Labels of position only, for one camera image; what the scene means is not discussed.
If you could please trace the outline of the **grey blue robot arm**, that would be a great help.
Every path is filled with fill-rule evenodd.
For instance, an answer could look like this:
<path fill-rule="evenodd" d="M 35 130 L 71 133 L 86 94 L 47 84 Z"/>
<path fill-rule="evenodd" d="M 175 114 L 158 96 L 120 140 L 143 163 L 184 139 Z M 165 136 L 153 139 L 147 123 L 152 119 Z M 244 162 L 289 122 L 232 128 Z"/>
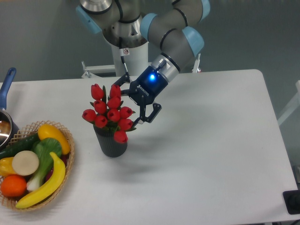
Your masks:
<path fill-rule="evenodd" d="M 143 15 L 138 0 L 82 0 L 76 13 L 92 33 L 111 46 L 116 85 L 139 107 L 135 124 L 150 123 L 161 110 L 155 98 L 199 56 L 204 46 L 194 25 L 210 12 L 207 0 L 174 0 L 164 15 Z"/>

